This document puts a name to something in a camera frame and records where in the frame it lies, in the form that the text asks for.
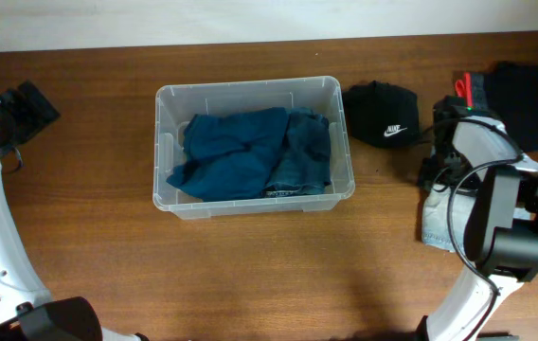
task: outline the garment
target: garment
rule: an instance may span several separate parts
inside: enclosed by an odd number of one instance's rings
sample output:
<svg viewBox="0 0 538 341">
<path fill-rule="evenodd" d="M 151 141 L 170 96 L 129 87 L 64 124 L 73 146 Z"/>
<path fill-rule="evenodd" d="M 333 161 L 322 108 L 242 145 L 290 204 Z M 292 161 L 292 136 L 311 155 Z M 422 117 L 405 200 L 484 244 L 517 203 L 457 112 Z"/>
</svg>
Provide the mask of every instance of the garment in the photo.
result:
<svg viewBox="0 0 538 341">
<path fill-rule="evenodd" d="M 442 185 L 435 185 L 434 189 L 441 189 L 441 187 Z M 450 189 L 445 190 L 443 193 L 431 190 L 431 193 L 425 199 L 422 206 L 421 239 L 424 244 L 454 252 L 455 249 L 450 242 L 450 234 L 448 233 L 448 225 L 446 223 L 450 192 Z M 453 205 L 452 221 L 455 237 L 461 250 L 465 249 L 463 237 L 474 204 L 474 197 L 457 194 Z M 513 218 L 529 220 L 530 214 L 523 208 L 516 208 Z"/>
<path fill-rule="evenodd" d="M 501 62 L 471 84 L 474 107 L 495 111 L 524 152 L 538 151 L 538 65 Z"/>
<path fill-rule="evenodd" d="M 259 198 L 283 153 L 287 125 L 284 108 L 196 115 L 184 132 L 188 161 L 167 182 L 204 201 Z"/>
<path fill-rule="evenodd" d="M 291 111 L 283 154 L 273 169 L 263 196 L 323 194 L 330 184 L 329 122 L 308 108 Z"/>
<path fill-rule="evenodd" d="M 343 93 L 351 135 L 374 147 L 397 148 L 420 137 L 417 95 L 400 86 L 373 81 Z"/>
</svg>

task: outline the white background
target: white background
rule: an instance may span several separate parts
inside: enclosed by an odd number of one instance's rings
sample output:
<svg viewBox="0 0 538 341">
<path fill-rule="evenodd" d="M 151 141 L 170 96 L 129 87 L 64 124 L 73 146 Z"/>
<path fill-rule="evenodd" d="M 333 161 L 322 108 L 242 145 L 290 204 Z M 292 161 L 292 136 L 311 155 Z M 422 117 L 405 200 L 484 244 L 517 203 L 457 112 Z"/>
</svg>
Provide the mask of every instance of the white background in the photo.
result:
<svg viewBox="0 0 538 341">
<path fill-rule="evenodd" d="M 0 0 L 0 51 L 538 30 L 538 0 Z"/>
</svg>

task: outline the nike cap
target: nike cap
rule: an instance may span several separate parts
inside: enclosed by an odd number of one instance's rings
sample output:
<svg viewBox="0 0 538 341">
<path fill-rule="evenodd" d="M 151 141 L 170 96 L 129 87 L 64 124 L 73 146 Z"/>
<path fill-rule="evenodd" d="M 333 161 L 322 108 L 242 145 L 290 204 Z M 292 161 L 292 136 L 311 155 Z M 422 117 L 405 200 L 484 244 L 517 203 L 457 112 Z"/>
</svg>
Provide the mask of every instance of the nike cap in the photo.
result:
<svg viewBox="0 0 538 341">
<path fill-rule="evenodd" d="M 397 85 L 373 81 L 343 93 L 351 135 L 374 147 L 397 148 L 420 138 L 417 95 Z"/>
</svg>

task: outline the brown wooden surface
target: brown wooden surface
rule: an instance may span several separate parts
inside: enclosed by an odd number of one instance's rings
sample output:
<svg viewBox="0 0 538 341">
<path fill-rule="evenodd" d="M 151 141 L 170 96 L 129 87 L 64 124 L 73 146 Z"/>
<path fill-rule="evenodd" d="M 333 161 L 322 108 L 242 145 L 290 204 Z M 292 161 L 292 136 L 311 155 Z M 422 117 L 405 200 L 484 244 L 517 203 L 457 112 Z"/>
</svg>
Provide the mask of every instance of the brown wooden surface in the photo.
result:
<svg viewBox="0 0 538 341">
<path fill-rule="evenodd" d="M 332 75 L 419 95 L 421 123 L 453 72 L 538 63 L 538 32 L 0 54 L 0 91 L 33 80 L 63 117 L 5 177 L 36 271 L 103 325 L 178 338 L 311 340 L 411 331 L 461 269 L 417 240 L 426 149 L 350 140 L 357 189 L 332 211 L 185 222 L 152 203 L 153 97 L 166 84 Z M 538 160 L 538 153 L 532 155 Z M 484 331 L 538 340 L 538 278 Z"/>
</svg>

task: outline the white plastic container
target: white plastic container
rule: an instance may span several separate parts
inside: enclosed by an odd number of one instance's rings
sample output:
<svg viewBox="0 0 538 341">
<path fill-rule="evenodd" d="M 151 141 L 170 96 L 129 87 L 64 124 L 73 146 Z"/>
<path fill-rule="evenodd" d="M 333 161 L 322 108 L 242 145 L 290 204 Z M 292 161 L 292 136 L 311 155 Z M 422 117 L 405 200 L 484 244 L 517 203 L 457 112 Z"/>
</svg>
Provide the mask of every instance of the white plastic container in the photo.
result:
<svg viewBox="0 0 538 341">
<path fill-rule="evenodd" d="M 309 107 L 330 122 L 332 184 L 326 187 L 325 194 L 204 203 L 166 182 L 172 169 L 186 161 L 183 131 L 195 114 L 225 117 L 271 107 Z M 157 92 L 153 202 L 163 211 L 181 219 L 199 219 L 226 214 L 329 210 L 349 198 L 354 190 L 341 88 L 334 77 L 167 85 Z"/>
</svg>

